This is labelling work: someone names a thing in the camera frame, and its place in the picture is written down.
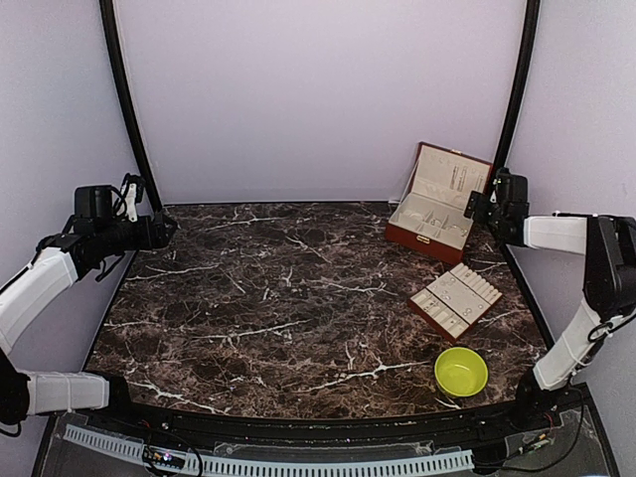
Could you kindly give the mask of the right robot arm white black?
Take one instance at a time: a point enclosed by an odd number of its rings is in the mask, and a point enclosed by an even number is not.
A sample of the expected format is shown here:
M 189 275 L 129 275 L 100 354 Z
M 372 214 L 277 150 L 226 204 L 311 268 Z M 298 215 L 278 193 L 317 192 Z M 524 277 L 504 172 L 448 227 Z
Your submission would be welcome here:
M 470 193 L 464 216 L 487 225 L 503 244 L 584 258 L 577 310 L 547 354 L 526 373 L 519 400 L 507 410 L 508 423 L 527 431 L 546 413 L 541 395 L 567 386 L 606 339 L 635 320 L 635 219 L 563 212 L 532 216 L 528 180 L 507 168 L 496 172 L 490 195 Z

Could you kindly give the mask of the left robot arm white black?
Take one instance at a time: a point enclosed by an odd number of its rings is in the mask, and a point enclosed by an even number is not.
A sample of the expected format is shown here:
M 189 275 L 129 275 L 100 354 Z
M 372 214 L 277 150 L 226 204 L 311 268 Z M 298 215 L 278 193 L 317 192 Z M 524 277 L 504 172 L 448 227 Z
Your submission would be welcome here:
M 100 409 L 119 433 L 140 424 L 121 377 L 88 372 L 20 370 L 10 359 L 15 344 L 63 292 L 91 271 L 102 281 L 133 251 L 166 247 L 178 229 L 164 212 L 137 211 L 144 180 L 125 175 L 120 187 L 84 186 L 75 191 L 75 211 L 63 230 L 43 238 L 34 257 L 1 288 L 1 422 L 3 434 L 17 437 L 29 416 Z

